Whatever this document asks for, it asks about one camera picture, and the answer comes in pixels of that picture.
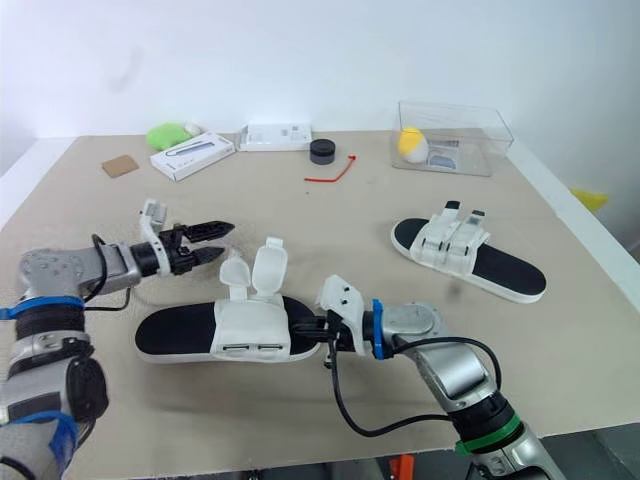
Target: red wire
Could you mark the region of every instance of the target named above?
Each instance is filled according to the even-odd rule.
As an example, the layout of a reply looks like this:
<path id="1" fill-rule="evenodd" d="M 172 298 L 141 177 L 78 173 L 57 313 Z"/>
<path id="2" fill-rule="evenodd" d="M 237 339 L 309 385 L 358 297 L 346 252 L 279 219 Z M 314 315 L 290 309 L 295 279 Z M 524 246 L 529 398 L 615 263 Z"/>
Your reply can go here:
<path id="1" fill-rule="evenodd" d="M 356 156 L 355 155 L 349 155 L 349 163 L 347 163 L 347 166 L 344 167 L 344 170 L 342 170 L 340 172 L 340 174 L 336 177 L 336 178 L 310 178 L 310 177 L 305 177 L 304 181 L 305 182 L 319 182 L 319 183 L 335 183 L 338 180 L 340 180 L 345 173 L 347 173 L 347 170 L 349 170 L 349 168 L 351 168 L 351 165 L 353 165 L 353 162 L 356 161 Z"/>

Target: yellow ball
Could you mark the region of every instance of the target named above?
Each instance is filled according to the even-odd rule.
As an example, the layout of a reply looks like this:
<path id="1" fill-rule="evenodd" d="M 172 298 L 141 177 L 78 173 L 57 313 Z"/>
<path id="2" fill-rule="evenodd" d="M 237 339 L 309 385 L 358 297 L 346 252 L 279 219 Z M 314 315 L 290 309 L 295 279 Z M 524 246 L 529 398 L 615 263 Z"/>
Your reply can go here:
<path id="1" fill-rule="evenodd" d="M 429 144 L 420 130 L 414 127 L 403 128 L 398 139 L 398 153 L 410 163 L 427 161 Z"/>

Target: slipper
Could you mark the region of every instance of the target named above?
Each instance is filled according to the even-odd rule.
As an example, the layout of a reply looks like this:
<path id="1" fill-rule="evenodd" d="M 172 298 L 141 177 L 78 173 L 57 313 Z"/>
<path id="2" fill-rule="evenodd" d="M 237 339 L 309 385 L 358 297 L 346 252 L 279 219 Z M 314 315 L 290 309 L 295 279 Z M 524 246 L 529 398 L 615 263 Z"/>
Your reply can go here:
<path id="1" fill-rule="evenodd" d="M 140 357 L 152 363 L 278 363 L 313 355 L 319 344 L 294 332 L 298 322 L 313 321 L 313 312 L 278 293 L 287 259 L 282 240 L 267 237 L 250 274 L 249 265 L 233 251 L 220 267 L 229 298 L 150 315 L 136 332 Z M 248 294 L 250 285 L 255 294 Z"/>
<path id="2" fill-rule="evenodd" d="M 481 223 L 484 212 L 474 210 L 457 220 L 460 202 L 447 202 L 430 220 L 407 218 L 391 231 L 393 246 L 414 262 L 461 278 L 488 292 L 518 303 L 533 303 L 545 292 L 544 274 L 513 255 L 487 245 Z"/>
<path id="3" fill-rule="evenodd" d="M 294 333 L 299 319 L 313 318 L 303 303 L 283 297 L 291 336 L 286 361 L 302 360 L 313 355 L 319 345 Z M 227 360 L 211 353 L 216 332 L 215 303 L 199 303 L 165 308 L 145 318 L 136 332 L 138 355 L 150 363 L 189 363 Z"/>

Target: product box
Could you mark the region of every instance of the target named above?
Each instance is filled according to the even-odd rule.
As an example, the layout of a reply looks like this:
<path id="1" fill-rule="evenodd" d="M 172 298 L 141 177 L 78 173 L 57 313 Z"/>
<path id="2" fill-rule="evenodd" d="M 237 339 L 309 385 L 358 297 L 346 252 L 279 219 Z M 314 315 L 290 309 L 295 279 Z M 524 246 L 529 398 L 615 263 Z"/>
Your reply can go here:
<path id="1" fill-rule="evenodd" d="M 151 164 L 171 180 L 178 182 L 235 151 L 233 142 L 207 132 L 151 155 Z"/>
<path id="2" fill-rule="evenodd" d="M 273 124 L 247 125 L 237 138 L 240 152 L 278 152 L 291 150 L 309 150 L 311 143 L 311 125 Z"/>

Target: table surface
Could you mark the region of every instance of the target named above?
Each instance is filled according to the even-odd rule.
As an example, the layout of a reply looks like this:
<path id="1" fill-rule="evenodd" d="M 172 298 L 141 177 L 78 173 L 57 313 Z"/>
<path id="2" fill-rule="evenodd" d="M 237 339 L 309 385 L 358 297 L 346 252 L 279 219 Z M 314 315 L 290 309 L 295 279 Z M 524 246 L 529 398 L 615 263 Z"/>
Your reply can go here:
<path id="1" fill-rule="evenodd" d="M 219 219 L 237 228 L 218 242 L 251 261 L 267 235 L 285 240 L 283 293 L 311 305 L 337 273 L 370 302 L 432 303 L 458 334 L 495 350 L 503 392 L 540 435 L 637 421 L 640 315 L 543 198 L 506 161 L 491 178 L 398 170 L 385 132 L 341 132 L 335 165 L 305 152 L 238 153 L 174 183 L 151 167 L 141 136 L 81 137 L 52 167 L 0 232 L 0 302 L 14 304 L 20 255 L 34 248 L 83 248 L 90 235 L 138 241 L 138 211 L 148 197 L 169 205 L 167 224 Z M 337 184 L 333 176 L 358 160 Z M 131 155 L 140 169 L 109 178 L 100 164 Z M 447 200 L 487 212 L 489 242 L 530 261 L 548 290 L 532 305 L 511 303 L 420 267 L 392 247 L 395 222 L 429 217 Z M 334 404 L 323 352 L 298 363 L 151 365 L 133 346 L 137 325 L 168 306 L 226 296 L 220 261 L 179 278 L 151 278 L 124 312 L 92 312 L 87 331 L 102 364 L 111 404 L 76 455 L 68 478 L 148 477 L 262 468 L 449 448 L 442 422 L 375 439 L 353 433 Z M 118 305 L 122 293 L 96 304 Z M 6 347 L 12 326 L 0 325 Z M 363 425 L 380 426 L 438 405 L 405 358 L 341 357 L 341 385 Z"/>

